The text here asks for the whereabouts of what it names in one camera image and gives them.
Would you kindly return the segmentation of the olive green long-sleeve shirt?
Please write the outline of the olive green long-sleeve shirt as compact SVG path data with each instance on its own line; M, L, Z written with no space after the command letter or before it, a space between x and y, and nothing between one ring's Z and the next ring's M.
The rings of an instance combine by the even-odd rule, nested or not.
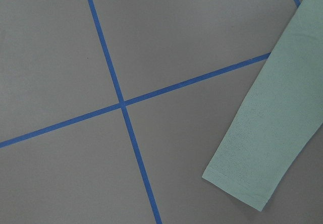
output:
M203 178L262 210L322 124L322 0L303 0Z

